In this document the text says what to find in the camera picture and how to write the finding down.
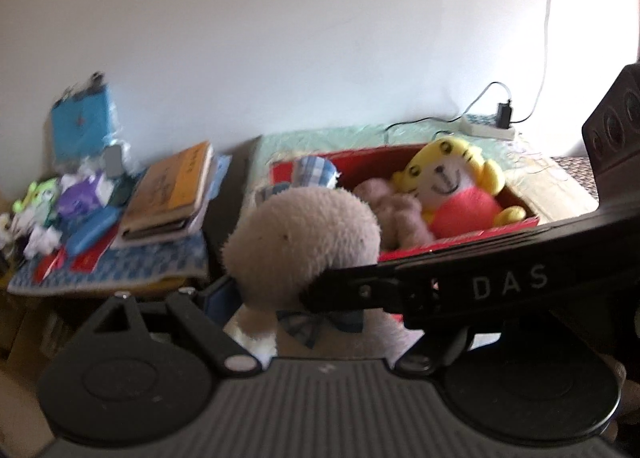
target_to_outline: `power strip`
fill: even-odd
[[[460,119],[460,133],[481,138],[497,138],[499,140],[513,140],[516,129],[500,129],[495,126],[496,114],[466,114]]]

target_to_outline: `red box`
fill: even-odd
[[[347,190],[352,190],[356,185],[369,178],[390,179],[394,172],[404,170],[406,165],[411,161],[411,158],[423,147],[424,144],[385,146],[372,149],[359,149],[357,151],[331,152],[319,154],[318,156],[331,160],[340,172],[339,186]],[[292,161],[272,164],[270,168],[271,183],[275,184],[290,181],[292,167]],[[507,234],[521,229],[535,227],[538,224],[539,218],[535,216],[526,202],[516,196],[508,186],[505,186],[500,194],[496,196],[496,200],[504,208],[511,207],[512,205],[520,205],[527,212],[526,219],[513,225],[507,225],[506,227],[495,227],[493,229],[487,229],[486,231],[469,232],[468,234],[458,235],[456,237],[438,239],[436,243],[426,247],[383,252],[380,254],[380,261],[399,259],[401,257],[417,255],[460,243],[493,237],[494,235]]]

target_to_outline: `white lettering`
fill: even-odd
[[[476,297],[476,301],[486,299],[491,294],[491,282],[488,277],[481,275],[480,277],[474,277],[474,296]]]
[[[516,281],[516,277],[511,270],[507,271],[507,275],[504,278],[504,288],[502,289],[502,295],[506,295],[509,290],[515,290],[521,292],[520,285]]]
[[[545,265],[543,264],[535,264],[531,267],[531,277],[533,279],[537,279],[537,281],[531,282],[532,288],[543,288],[545,284],[548,282],[548,277],[542,271],[545,269]]]

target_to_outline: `purple plush toy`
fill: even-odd
[[[102,171],[70,186],[59,197],[56,204],[58,215],[72,219],[104,207],[113,191],[113,184]]]

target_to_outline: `gray gripper base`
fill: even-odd
[[[191,424],[162,440],[94,449],[58,440],[43,458],[606,458],[600,438],[562,448],[499,443],[462,424],[433,384],[382,361],[275,359],[224,382]]]

